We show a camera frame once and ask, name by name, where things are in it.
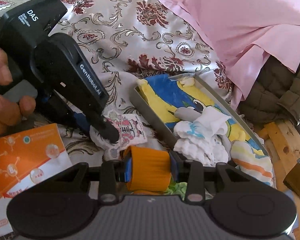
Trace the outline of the orange knit roll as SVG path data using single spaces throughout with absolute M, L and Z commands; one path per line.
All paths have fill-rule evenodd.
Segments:
M 168 152 L 129 146 L 123 156 L 128 158 L 126 186 L 129 191 L 166 191 L 171 180 L 171 161 Z

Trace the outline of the striped pastel towel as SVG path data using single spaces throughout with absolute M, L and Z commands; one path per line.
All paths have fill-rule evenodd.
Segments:
M 230 155 L 242 172 L 273 187 L 273 165 L 268 156 L 256 154 L 247 142 L 237 140 L 232 142 Z

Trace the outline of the white gauze cloth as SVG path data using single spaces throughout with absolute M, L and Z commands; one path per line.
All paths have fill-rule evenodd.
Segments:
M 212 106 L 194 122 L 180 120 L 173 128 L 178 137 L 173 150 L 203 166 L 215 167 L 230 160 L 231 142 L 226 135 L 231 117 Z

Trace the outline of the small cartoon pouch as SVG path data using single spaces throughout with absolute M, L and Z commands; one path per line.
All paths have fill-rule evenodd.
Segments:
M 147 142 L 146 132 L 138 115 L 120 114 L 111 110 L 107 113 L 106 119 L 119 133 L 119 139 L 114 144 L 108 139 L 104 139 L 93 126 L 90 127 L 90 138 L 96 146 L 104 150 L 103 158 L 105 161 L 119 160 L 121 151 L 129 146 Z

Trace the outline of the grey sock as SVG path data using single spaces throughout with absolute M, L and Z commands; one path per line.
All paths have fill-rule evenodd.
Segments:
M 183 121 L 194 122 L 202 113 L 194 110 L 192 107 L 179 107 L 174 112 L 174 116 Z

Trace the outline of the floral satin bedspread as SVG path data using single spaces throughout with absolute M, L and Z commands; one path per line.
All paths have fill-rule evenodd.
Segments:
M 30 0 L 0 0 L 0 18 Z M 79 45 L 109 94 L 107 110 L 134 114 L 137 79 L 199 72 L 224 100 L 233 85 L 216 53 L 185 20 L 158 0 L 62 0 L 66 15 L 53 29 Z

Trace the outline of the orange white box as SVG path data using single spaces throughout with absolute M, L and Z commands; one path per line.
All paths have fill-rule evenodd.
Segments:
M 12 232 L 11 199 L 71 165 L 56 124 L 0 138 L 0 237 Z

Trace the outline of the brown quilted down jacket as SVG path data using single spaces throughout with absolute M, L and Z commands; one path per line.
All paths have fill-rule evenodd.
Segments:
M 293 73 L 270 56 L 238 108 L 252 123 L 288 119 L 295 125 L 300 124 L 300 63 Z

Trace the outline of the pink hanging sheet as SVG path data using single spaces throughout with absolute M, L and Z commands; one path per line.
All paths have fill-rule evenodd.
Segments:
M 251 91 L 270 56 L 291 72 L 300 63 L 300 0 L 158 0 L 189 22 L 226 65 L 231 106 Z

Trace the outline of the wooden bunk bed frame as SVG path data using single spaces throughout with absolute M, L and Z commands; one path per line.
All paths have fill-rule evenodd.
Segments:
M 293 229 L 295 239 L 300 239 L 300 198 L 283 183 L 286 175 L 300 159 L 300 134 L 289 120 L 276 120 L 268 124 L 254 124 L 254 131 L 264 140 L 274 167 L 276 188 L 293 195 L 298 212 L 298 222 Z

